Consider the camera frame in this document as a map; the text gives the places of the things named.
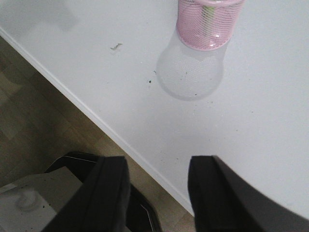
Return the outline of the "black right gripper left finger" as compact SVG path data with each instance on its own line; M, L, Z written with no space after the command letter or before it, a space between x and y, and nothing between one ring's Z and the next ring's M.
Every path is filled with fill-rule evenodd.
M90 160L63 156L48 169L68 168L82 185L43 229L45 232L123 232L130 198L123 156Z

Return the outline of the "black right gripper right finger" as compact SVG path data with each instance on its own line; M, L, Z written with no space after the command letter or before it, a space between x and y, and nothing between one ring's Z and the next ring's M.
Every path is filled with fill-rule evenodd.
M193 156L188 192L197 232L307 232L308 219L274 202L218 156Z

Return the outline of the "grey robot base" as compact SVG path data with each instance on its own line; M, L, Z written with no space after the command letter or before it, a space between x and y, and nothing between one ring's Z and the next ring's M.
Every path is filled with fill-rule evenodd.
M91 156L96 155L70 152L64 156L90 160ZM51 172L48 169L42 174L28 175L1 187L1 231L43 232L82 185L82 182L66 167ZM155 210L131 184L124 232L159 231L161 225Z

